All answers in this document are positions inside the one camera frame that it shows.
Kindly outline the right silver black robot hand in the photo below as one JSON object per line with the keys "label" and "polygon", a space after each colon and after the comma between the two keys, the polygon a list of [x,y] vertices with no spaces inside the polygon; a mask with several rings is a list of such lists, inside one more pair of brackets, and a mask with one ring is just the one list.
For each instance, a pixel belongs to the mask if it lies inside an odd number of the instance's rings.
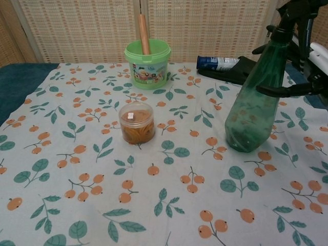
{"label": "right silver black robot hand", "polygon": [[288,58],[294,68],[307,79],[304,84],[290,87],[257,86],[256,90],[267,96],[275,98],[321,95],[327,98],[327,48],[313,42],[310,44],[309,57],[300,60],[300,47],[297,35],[293,35]]}

